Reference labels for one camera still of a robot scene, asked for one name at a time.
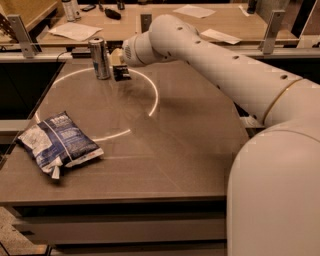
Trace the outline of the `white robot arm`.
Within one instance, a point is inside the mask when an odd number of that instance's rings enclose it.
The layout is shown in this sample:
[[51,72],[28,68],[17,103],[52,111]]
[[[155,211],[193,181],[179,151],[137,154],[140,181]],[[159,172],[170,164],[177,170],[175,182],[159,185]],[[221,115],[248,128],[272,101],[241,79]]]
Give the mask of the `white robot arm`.
[[228,181],[228,256],[320,256],[320,85],[200,38],[172,15],[124,41],[130,66],[182,60],[264,129]]

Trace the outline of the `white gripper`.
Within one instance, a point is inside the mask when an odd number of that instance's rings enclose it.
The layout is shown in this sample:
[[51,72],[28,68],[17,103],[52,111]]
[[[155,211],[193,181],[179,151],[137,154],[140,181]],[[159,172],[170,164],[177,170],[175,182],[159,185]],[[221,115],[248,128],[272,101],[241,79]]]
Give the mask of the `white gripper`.
[[110,54],[113,66],[124,65],[144,66],[147,64],[146,56],[150,50],[150,41],[146,34],[134,35],[125,40],[121,48],[116,48]]

